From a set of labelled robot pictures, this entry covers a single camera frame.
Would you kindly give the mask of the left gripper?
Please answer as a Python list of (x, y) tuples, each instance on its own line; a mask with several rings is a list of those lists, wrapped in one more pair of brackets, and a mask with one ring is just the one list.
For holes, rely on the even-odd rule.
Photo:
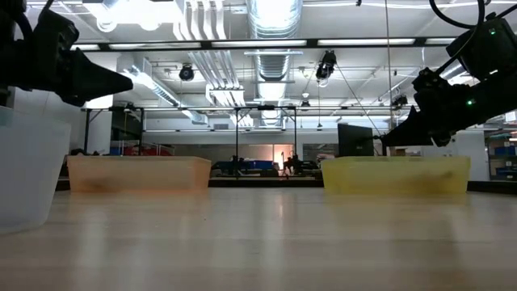
[(130, 78), (95, 64), (80, 49), (64, 52), (58, 74), (60, 49), (44, 47), (33, 32), (14, 40), (14, 30), (12, 23), (0, 25), (0, 85), (51, 91), (76, 107), (133, 89)]

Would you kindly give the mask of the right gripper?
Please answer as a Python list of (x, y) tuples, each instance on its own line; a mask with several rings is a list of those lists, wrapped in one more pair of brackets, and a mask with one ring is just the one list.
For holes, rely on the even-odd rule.
[(433, 70), (421, 70), (413, 87), (418, 109), (381, 138), (384, 146), (446, 146), (456, 132), (489, 119), (472, 87), (451, 85)]

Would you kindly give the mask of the white pillar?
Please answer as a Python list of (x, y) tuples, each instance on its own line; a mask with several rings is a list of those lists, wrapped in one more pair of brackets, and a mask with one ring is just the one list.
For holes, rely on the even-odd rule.
[(457, 148), (453, 144), (449, 144), (444, 147), (438, 147), (436, 145), (425, 145), (421, 147), (422, 157), (453, 157), (457, 156)]

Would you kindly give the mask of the yellow translucent plastic bin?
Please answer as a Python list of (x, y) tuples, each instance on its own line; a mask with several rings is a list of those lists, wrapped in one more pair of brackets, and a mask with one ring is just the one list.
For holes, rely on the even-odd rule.
[(357, 156), (322, 161), (324, 188), (341, 195), (445, 196), (467, 191), (470, 158)]

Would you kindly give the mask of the black monitor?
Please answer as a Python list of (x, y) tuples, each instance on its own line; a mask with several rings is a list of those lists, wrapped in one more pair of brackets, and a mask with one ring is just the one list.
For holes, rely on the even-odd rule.
[(373, 156), (372, 129), (338, 124), (338, 156)]

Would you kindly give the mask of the red and blue crates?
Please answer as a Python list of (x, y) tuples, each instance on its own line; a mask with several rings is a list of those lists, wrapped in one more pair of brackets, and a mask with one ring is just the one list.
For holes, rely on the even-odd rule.
[(175, 148), (139, 141), (112, 141), (110, 155), (115, 156), (174, 156)]

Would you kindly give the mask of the storage shelf with boxes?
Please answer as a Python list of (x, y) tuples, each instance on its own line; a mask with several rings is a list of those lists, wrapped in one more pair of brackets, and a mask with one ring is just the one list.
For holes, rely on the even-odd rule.
[(490, 180), (517, 182), (517, 130), (485, 134)]

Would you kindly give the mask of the clear plastic bin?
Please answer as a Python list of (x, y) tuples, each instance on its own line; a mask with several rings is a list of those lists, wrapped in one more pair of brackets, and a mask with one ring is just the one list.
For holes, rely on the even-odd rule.
[(47, 221), (70, 130), (58, 120), (0, 107), (0, 234)]

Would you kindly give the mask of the orange translucent plastic bin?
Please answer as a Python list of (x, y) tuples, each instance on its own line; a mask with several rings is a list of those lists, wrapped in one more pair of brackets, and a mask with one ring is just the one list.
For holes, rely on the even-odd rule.
[(201, 192), (212, 162), (194, 156), (69, 156), (69, 184), (76, 193)]

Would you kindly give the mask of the white ceiling pipes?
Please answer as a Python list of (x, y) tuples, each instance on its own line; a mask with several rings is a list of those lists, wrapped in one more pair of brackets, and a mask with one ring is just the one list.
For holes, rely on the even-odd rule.
[[(226, 40), (224, 0), (179, 0), (183, 4), (173, 25), (177, 40)], [(206, 98), (214, 105), (243, 107), (244, 88), (228, 50), (189, 53), (206, 82)]]

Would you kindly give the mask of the blue workbench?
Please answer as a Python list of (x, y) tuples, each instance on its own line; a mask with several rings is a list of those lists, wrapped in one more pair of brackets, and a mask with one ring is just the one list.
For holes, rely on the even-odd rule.
[(233, 156), (229, 161), (215, 162), (211, 177), (312, 177), (322, 179), (322, 170), (314, 161), (302, 161), (297, 155), (287, 157), (281, 164), (270, 160), (244, 159)]

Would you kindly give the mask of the white rectangular air duct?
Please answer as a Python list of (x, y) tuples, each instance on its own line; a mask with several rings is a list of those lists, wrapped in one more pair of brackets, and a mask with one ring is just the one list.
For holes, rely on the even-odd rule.
[(191, 123), (208, 125), (205, 114), (186, 110), (191, 105), (184, 103), (179, 95), (153, 76), (153, 66), (147, 58), (122, 55), (117, 59), (116, 70), (131, 79), (132, 91), (141, 99), (137, 101), (140, 107), (177, 108)]

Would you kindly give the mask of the thin black rig frame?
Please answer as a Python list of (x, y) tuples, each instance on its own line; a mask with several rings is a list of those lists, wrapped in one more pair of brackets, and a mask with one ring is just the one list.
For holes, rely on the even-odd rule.
[[(357, 116), (363, 117), (369, 120), (371, 125), (374, 125), (373, 121), (373, 112), (381, 111), (381, 112), (398, 112), (409, 110), (410, 107), (405, 105), (403, 107), (392, 107), (392, 106), (373, 106), (368, 105), (366, 107), (361, 106), (274, 106), (274, 105), (257, 105), (257, 106), (245, 106), (245, 107), (189, 107), (186, 110), (196, 111), (202, 114), (207, 115), (208, 113), (216, 113), (216, 115), (227, 115), (233, 124), (232, 129), (227, 129), (232, 133), (239, 133), (240, 131), (244, 132), (253, 132), (257, 131), (260, 133), (266, 132), (284, 132), (285, 128), (274, 128), (270, 125), (254, 125), (247, 121), (247, 116), (252, 111), (257, 112), (274, 112), (276, 114), (275, 120), (278, 122), (283, 122), (284, 118), (287, 117), (293, 123), (293, 141), (297, 142), (298, 137), (297, 134), (301, 130), (301, 114), (303, 112), (316, 112), (317, 118), (322, 117), (323, 112), (329, 112), (332, 116), (336, 112), (342, 111), (351, 111), (355, 112)], [(139, 133), (137, 141), (142, 144), (143, 136), (148, 132), (146, 128), (146, 118), (148, 113), (153, 112), (180, 112), (177, 108), (142, 108), (142, 107), (134, 107), (131, 104), (125, 107), (121, 106), (112, 106), (109, 108), (84, 108), (83, 111), (86, 113), (86, 125), (84, 132), (84, 142), (83, 142), (83, 150), (87, 153), (90, 152), (89, 149), (89, 135), (90, 135), (90, 123), (101, 113), (103, 112), (123, 112), (124, 114), (133, 114), (137, 115), (137, 119), (140, 121), (140, 125), (137, 129)], [(206, 125), (205, 129), (207, 132), (216, 132), (217, 129), (214, 125), (209, 124)]]

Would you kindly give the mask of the silver ventilation duct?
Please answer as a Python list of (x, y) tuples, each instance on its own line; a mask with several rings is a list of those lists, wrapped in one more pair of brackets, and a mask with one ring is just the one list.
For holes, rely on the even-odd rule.
[[(303, 0), (246, 0), (250, 37), (254, 40), (295, 39), (301, 25)], [(259, 50), (254, 56), (258, 97), (278, 105), (286, 93), (292, 55), (287, 50)]]

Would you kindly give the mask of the black aluminium table frame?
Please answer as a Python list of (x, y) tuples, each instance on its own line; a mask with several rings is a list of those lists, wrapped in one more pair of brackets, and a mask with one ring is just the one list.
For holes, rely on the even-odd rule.
[[(124, 53), (124, 52), (173, 52), (173, 51), (210, 51), (210, 50), (266, 50), (266, 49), (378, 49), (378, 48), (432, 48), (444, 47), (453, 42), (453, 37), (449, 36), (409, 36), (394, 38), (306, 38), (293, 40), (184, 40), (184, 41), (154, 41), (146, 42), (80, 42), (76, 47), (86, 53)], [(264, 109), (264, 106), (236, 106), (229, 109), (202, 109), (201, 107), (179, 106), (180, 110), (205, 110), (223, 111), (244, 109)], [(267, 182), (251, 182), (253, 179), (264, 179)], [(294, 178), (228, 178), (223, 182), (208, 182), (209, 187), (222, 188), (317, 188), (323, 187), (323, 180), (306, 180), (297, 182), (301, 179)], [(470, 181), (467, 189), (473, 192), (495, 192), (495, 193), (517, 193), (517, 180), (503, 181)]]

